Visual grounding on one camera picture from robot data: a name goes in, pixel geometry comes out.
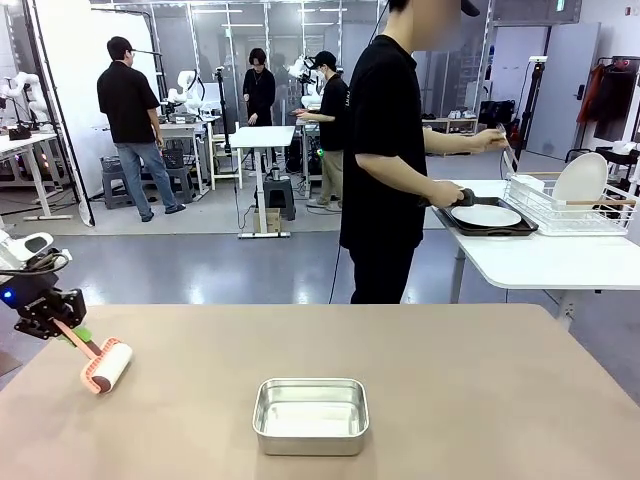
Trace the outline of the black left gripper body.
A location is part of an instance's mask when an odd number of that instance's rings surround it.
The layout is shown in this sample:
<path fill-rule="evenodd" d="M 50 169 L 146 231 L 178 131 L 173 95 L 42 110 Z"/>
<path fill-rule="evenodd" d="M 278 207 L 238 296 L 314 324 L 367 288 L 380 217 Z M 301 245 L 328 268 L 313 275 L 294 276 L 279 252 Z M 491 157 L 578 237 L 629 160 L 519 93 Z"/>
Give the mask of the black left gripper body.
<path fill-rule="evenodd" d="M 20 320 L 46 323 L 46 297 L 55 285 L 55 273 L 13 276 L 1 285 L 1 301 L 15 310 Z"/>

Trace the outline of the person's right hand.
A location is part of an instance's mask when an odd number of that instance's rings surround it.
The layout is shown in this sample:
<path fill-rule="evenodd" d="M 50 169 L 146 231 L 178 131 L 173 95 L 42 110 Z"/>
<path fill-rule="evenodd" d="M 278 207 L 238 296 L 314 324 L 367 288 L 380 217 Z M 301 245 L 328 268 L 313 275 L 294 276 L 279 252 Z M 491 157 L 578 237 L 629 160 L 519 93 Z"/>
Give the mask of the person's right hand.
<path fill-rule="evenodd" d="M 434 181 L 428 199 L 438 208 L 449 207 L 465 198 L 464 190 L 450 181 Z"/>

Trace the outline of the person's left hand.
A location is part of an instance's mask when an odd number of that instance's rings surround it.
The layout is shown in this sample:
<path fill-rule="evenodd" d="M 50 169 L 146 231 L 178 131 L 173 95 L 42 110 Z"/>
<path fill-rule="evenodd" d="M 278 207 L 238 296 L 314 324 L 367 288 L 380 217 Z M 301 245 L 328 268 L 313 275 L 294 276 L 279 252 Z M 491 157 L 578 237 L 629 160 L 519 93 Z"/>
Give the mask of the person's left hand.
<path fill-rule="evenodd" d="M 508 146 L 506 135 L 498 129 L 485 129 L 469 138 L 469 151 L 483 153 L 501 150 Z"/>

